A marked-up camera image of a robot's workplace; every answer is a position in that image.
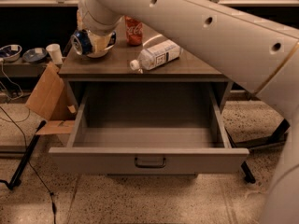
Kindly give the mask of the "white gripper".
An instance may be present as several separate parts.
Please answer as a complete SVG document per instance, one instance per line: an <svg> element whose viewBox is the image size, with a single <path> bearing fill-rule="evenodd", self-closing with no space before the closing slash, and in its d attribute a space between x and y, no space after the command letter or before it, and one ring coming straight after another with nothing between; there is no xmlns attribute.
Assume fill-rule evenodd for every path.
<svg viewBox="0 0 299 224"><path fill-rule="evenodd" d="M100 51L114 45L112 32L121 22L122 15L104 7L96 0L79 0L77 10L77 26L83 25L90 30L89 38L92 52Z"/></svg>

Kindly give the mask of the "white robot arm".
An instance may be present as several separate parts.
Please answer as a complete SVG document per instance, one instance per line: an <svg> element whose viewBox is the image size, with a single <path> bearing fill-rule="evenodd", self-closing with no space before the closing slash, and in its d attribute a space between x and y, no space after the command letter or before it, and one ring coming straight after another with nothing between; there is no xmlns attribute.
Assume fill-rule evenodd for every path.
<svg viewBox="0 0 299 224"><path fill-rule="evenodd" d="M127 15L147 24L274 108L290 124L260 224L299 224L299 31L207 0L79 0L107 35Z"/></svg>

